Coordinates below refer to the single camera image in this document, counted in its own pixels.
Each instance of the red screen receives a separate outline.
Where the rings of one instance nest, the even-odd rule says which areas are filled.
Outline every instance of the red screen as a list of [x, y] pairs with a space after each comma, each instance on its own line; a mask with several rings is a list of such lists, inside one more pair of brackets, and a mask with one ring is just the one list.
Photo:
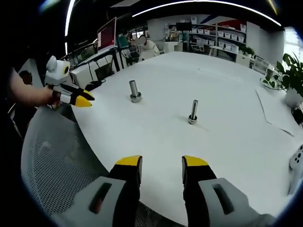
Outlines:
[[98, 30], [98, 50], [115, 45], [116, 18]]

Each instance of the round table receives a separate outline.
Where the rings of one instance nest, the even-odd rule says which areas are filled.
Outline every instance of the round table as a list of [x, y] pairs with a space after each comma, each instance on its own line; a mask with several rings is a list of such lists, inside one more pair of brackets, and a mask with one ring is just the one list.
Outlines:
[[[73, 111], [107, 170], [123, 157], [143, 156], [140, 201], [157, 213], [187, 225], [181, 157], [190, 155], [245, 193], [257, 212], [277, 216], [291, 198], [288, 160], [303, 131], [292, 137], [266, 122], [260, 77], [226, 60], [172, 52], [107, 78], [92, 91], [91, 108]], [[133, 79], [139, 103], [130, 101]], [[194, 99], [198, 119], [190, 125]]]

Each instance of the metal screw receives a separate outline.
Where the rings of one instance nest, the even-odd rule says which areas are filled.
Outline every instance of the metal screw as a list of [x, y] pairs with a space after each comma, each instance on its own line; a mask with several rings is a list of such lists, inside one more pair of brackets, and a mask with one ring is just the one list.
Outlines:
[[134, 80], [129, 81], [129, 85], [131, 86], [131, 91], [132, 91], [131, 101], [133, 103], [140, 102], [142, 99], [142, 96], [141, 96], [141, 93], [138, 92], [136, 81], [134, 81]]
[[191, 110], [191, 115], [188, 117], [188, 123], [190, 123], [190, 124], [194, 124], [197, 122], [197, 116], [196, 116], [197, 107], [198, 107], [198, 100], [195, 99], [193, 102], [193, 108]]
[[132, 91], [133, 97], [138, 97], [138, 89], [137, 89], [136, 81], [131, 80], [129, 82], [129, 85], [131, 86], [131, 91]]

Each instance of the green plant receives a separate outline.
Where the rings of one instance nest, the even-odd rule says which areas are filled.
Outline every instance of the green plant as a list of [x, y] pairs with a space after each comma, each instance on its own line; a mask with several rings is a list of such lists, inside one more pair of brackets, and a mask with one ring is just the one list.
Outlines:
[[265, 79], [262, 80], [263, 84], [268, 84], [271, 87], [268, 87], [273, 90], [283, 90], [284, 87], [281, 84], [281, 78], [278, 75], [274, 75], [272, 77], [265, 76]]
[[287, 69], [280, 62], [276, 63], [276, 68], [282, 74], [281, 85], [286, 89], [295, 89], [303, 97], [303, 63], [295, 54], [293, 58], [287, 53], [284, 54], [283, 61]]
[[251, 47], [240, 46], [239, 49], [243, 52], [243, 54], [251, 54], [255, 55], [255, 51]]
[[255, 55], [255, 51], [250, 47], [247, 47], [246, 52], [247, 52], [247, 54], [251, 54], [252, 56]]

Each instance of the paper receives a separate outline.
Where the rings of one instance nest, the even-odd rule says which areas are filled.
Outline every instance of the paper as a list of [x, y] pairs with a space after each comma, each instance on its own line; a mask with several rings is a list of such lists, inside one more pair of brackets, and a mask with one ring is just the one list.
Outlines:
[[299, 125], [295, 122], [290, 108], [263, 88], [257, 88], [256, 92], [266, 121], [294, 137]]

